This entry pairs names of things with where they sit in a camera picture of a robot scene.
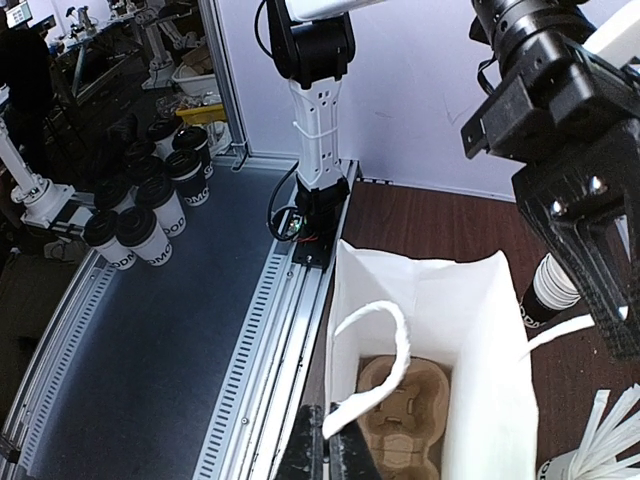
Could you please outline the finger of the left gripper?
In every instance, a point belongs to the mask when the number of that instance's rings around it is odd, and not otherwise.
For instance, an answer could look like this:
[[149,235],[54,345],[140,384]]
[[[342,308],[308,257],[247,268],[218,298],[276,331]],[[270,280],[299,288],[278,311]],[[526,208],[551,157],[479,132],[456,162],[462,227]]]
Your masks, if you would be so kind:
[[577,287],[617,360],[639,356],[639,122],[512,178],[516,204]]

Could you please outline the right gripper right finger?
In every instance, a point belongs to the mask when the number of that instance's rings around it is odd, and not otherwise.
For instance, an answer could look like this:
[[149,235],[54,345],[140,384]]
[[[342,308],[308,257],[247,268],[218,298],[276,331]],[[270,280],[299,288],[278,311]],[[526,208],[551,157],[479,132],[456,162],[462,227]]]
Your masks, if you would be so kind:
[[381,480],[372,454],[356,420],[329,439],[331,480]]

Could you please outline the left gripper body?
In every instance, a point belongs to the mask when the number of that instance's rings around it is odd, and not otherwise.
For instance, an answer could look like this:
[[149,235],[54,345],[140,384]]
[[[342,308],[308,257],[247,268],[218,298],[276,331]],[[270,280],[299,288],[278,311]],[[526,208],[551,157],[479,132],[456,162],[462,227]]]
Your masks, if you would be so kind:
[[544,162],[639,116],[639,75],[569,39],[537,39],[464,124],[465,155]]

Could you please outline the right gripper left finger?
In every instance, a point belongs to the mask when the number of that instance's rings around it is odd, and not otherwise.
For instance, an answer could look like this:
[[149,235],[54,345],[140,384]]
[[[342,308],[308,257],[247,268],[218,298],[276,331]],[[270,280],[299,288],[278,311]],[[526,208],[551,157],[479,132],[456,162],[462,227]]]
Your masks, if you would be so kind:
[[299,408],[275,476],[277,480],[323,478],[323,420],[324,410],[321,406],[303,405]]

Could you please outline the cardboard cup carrier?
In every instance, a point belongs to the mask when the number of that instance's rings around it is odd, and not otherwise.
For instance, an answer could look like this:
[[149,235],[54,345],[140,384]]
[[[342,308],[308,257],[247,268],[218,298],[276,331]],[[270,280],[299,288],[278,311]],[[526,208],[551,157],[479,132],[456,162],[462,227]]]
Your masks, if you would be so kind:
[[412,358],[400,385],[358,419],[383,479],[439,479],[450,399],[436,363]]

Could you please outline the brown paper bag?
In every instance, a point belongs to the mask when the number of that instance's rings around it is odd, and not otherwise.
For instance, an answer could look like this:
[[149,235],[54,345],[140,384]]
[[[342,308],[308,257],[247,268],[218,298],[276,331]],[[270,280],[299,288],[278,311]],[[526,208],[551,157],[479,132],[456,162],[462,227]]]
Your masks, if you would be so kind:
[[451,378],[443,477],[532,479],[539,408],[531,351],[504,253],[459,263],[340,242],[323,436],[387,399],[412,360],[429,360]]

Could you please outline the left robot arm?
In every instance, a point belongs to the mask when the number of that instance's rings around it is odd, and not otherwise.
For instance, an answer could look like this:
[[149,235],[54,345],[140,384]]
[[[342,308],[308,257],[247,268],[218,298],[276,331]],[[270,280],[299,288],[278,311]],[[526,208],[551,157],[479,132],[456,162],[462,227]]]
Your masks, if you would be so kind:
[[[547,246],[521,301],[538,327],[584,302],[611,355],[639,354],[639,5],[600,26],[577,1],[477,1],[469,36],[501,80],[461,130],[465,154],[514,160],[516,204]],[[355,1],[264,1],[262,50],[288,81],[302,152],[291,206],[267,225],[293,259],[329,265],[350,186],[338,158],[338,100],[355,56]]]

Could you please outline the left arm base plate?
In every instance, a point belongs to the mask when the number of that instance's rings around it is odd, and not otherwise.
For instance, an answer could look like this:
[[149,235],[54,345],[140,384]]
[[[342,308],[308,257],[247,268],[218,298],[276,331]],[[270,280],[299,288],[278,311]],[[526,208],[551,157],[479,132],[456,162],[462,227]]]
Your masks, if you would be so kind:
[[325,271],[332,258],[345,203],[342,202],[314,224],[294,205],[273,211],[267,208],[267,227],[274,239],[293,245],[292,262]]

